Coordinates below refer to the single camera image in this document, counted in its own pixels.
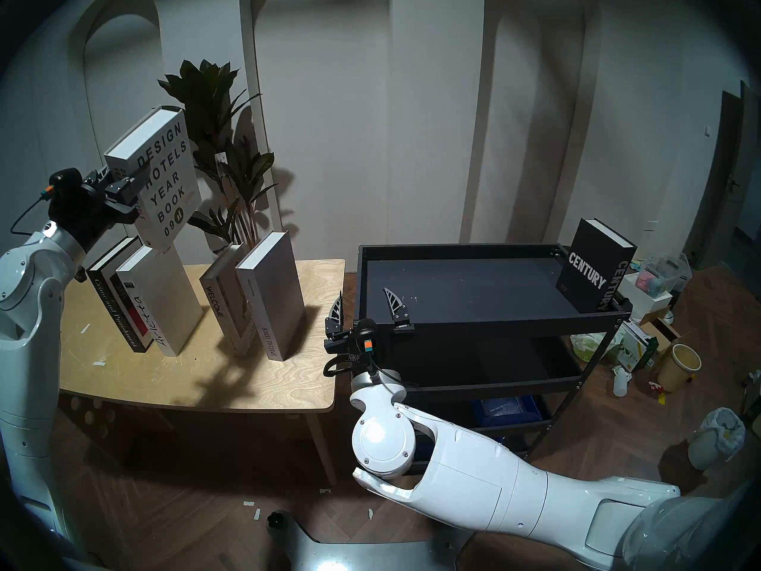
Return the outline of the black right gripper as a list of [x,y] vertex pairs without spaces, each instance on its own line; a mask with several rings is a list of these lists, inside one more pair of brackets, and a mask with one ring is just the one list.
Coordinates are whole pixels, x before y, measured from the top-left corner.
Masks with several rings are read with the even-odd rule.
[[[383,292],[394,326],[409,326],[409,313],[401,297],[389,288],[383,288]],[[371,377],[390,377],[390,371],[383,370],[378,362],[378,349],[381,346],[380,326],[371,318],[363,318],[352,329],[339,332],[337,325],[343,325],[342,305],[340,291],[329,311],[329,318],[326,319],[326,340],[323,345],[326,352],[334,358],[323,367],[323,376],[335,377],[347,372],[358,376],[367,372]]]

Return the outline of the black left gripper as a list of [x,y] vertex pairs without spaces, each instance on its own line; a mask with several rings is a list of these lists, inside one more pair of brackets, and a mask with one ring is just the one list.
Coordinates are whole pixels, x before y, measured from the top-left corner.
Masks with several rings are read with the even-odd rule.
[[132,225],[139,195],[148,183],[149,165],[121,175],[107,165],[82,181],[51,181],[50,218],[83,249],[91,249],[115,224]]

